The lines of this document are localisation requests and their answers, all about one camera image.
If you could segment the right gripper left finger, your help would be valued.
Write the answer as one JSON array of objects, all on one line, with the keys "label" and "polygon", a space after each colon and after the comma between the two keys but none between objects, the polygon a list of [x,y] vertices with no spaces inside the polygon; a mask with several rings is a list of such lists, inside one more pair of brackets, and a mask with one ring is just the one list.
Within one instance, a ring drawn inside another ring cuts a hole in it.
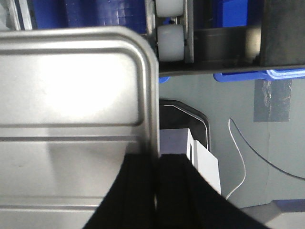
[{"label": "right gripper left finger", "polygon": [[110,190],[83,227],[153,229],[154,226],[152,158],[148,154],[126,154]]}]

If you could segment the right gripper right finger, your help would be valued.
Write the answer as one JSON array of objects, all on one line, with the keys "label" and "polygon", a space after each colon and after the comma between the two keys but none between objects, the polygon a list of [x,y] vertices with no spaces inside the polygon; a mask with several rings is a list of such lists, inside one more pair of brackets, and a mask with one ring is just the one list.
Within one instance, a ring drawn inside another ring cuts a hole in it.
[{"label": "right gripper right finger", "polygon": [[266,226],[228,202],[185,155],[162,155],[158,162],[157,228],[264,229]]}]

